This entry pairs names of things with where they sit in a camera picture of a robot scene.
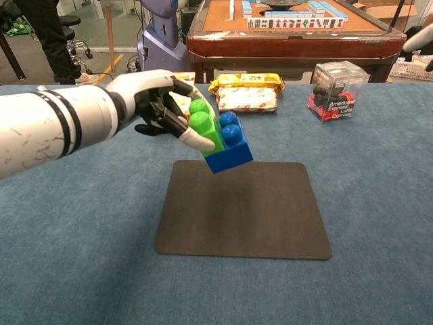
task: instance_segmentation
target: cardboard box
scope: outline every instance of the cardboard box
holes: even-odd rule
[[[354,6],[389,25],[391,24],[392,19],[395,15],[398,3],[398,0],[362,0],[358,3],[354,3]],[[405,4],[401,8],[400,15],[398,15],[396,24],[394,26],[401,32],[405,31],[405,27],[409,17],[417,15],[417,8],[415,4],[411,5],[411,3],[412,0],[405,0]]]

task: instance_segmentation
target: white robotic forearm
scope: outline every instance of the white robotic forearm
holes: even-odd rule
[[[188,127],[170,91],[204,99],[167,70],[120,75],[106,88],[39,87],[0,96],[0,179],[110,139],[136,118],[147,123],[136,125],[137,132],[170,133],[192,148],[212,151],[213,142]]]

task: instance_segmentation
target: blue carpet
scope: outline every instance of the blue carpet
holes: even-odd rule
[[[241,119],[257,161],[306,165],[329,261],[158,255],[171,167],[202,157],[131,125],[0,181],[0,323],[431,324],[433,85],[368,84],[325,124],[310,93]]]

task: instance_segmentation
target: table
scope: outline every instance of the table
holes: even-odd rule
[[[330,260],[157,254],[172,165],[202,157],[131,125],[0,181],[0,322],[431,323],[433,85],[368,84],[330,123],[306,108],[311,90],[288,85],[277,114],[241,119],[257,161],[305,164]]]
[[[204,0],[187,36],[196,81],[203,82],[206,72],[210,82],[214,69],[278,72],[284,77],[313,70],[316,63],[350,60],[371,75],[371,82],[385,82],[406,36],[343,0],[327,2],[349,17],[343,28],[251,29],[241,0],[235,0],[233,21],[228,20],[229,0]],[[251,6],[252,17],[263,17],[266,8]]]
[[[21,66],[15,57],[15,54],[13,53],[9,44],[7,43],[5,35],[1,31],[0,31],[0,47],[3,50],[3,53],[5,54],[7,61],[9,61],[12,69],[14,70],[18,80],[25,79],[26,75],[22,71]]]

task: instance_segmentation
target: snack package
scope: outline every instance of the snack package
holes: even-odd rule
[[[317,64],[307,106],[320,121],[350,118],[368,74],[349,61]]]
[[[209,91],[217,95],[219,89],[233,87],[272,88],[279,94],[284,90],[284,81],[276,73],[220,74],[210,83]]]
[[[216,98],[220,112],[275,112],[278,105],[272,88],[221,88]]]
[[[195,72],[175,72],[174,75],[179,80],[182,80],[189,85],[194,85],[194,81],[196,79]],[[173,92],[170,92],[170,95],[173,97],[176,104],[180,107],[185,117],[189,118],[189,105],[191,104],[191,98],[184,97]]]

